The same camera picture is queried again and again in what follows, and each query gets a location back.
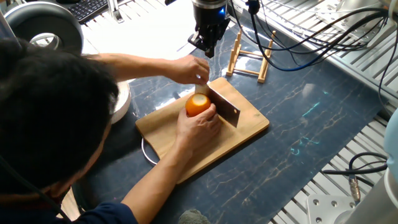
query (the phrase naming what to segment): metal bracket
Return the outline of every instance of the metal bracket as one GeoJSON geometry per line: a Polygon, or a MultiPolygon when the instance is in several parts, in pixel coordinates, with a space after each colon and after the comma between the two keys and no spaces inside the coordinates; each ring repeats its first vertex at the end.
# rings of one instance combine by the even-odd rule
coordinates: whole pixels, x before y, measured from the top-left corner
{"type": "Polygon", "coordinates": [[[354,210],[352,197],[310,195],[307,199],[309,224],[338,224],[354,210]]]}
{"type": "Polygon", "coordinates": [[[113,19],[118,23],[124,22],[124,19],[122,18],[122,15],[119,12],[118,0],[108,0],[108,6],[109,6],[109,14],[113,17],[113,19]]]}

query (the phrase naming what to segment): wooden cutting board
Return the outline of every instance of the wooden cutting board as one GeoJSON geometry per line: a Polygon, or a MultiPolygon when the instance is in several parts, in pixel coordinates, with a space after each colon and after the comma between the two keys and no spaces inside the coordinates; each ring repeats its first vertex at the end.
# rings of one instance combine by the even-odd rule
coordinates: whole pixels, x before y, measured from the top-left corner
{"type": "MultiPolygon", "coordinates": [[[[224,78],[218,78],[209,86],[241,110],[238,126],[235,128],[221,119],[223,125],[219,135],[206,143],[203,150],[188,162],[178,183],[187,180],[269,125],[268,119],[224,78]]],[[[192,94],[179,98],[136,122],[138,130],[160,159],[166,155],[175,141],[178,114],[192,94]]]]}

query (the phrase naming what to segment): knife blade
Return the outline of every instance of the knife blade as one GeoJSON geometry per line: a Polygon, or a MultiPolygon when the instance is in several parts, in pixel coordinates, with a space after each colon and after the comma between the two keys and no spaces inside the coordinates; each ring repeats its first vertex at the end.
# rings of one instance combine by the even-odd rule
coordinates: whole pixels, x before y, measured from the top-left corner
{"type": "Polygon", "coordinates": [[[207,84],[195,85],[195,93],[206,95],[216,105],[217,113],[235,128],[238,126],[241,110],[230,103],[225,97],[214,91],[207,84]]]}

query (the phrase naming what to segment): person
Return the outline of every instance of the person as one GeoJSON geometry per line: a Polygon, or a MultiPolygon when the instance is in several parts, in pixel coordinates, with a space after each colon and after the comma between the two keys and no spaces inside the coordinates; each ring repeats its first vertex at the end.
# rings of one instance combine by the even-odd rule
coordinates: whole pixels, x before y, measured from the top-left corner
{"type": "MultiPolygon", "coordinates": [[[[209,65],[191,55],[178,60],[122,54],[85,57],[0,40],[0,156],[60,203],[103,150],[118,95],[116,83],[156,75],[182,84],[204,84],[209,65]]],[[[150,223],[187,161],[220,125],[215,105],[191,118],[182,109],[167,155],[121,203],[102,203],[74,223],[150,223]]],[[[0,166],[0,223],[65,223],[56,215],[0,166]]]]}

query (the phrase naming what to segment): hand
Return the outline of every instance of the hand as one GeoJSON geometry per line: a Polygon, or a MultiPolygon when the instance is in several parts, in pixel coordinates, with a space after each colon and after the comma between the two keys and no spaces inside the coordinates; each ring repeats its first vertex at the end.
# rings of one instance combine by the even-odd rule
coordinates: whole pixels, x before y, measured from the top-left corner
{"type": "Polygon", "coordinates": [[[187,116],[187,111],[183,108],[177,121],[176,146],[186,151],[191,158],[195,151],[220,131],[220,127],[221,121],[214,104],[191,118],[187,116]]]}
{"type": "Polygon", "coordinates": [[[209,72],[210,67],[205,59],[188,55],[170,61],[170,66],[165,76],[181,84],[204,85],[209,80],[209,72]]]}

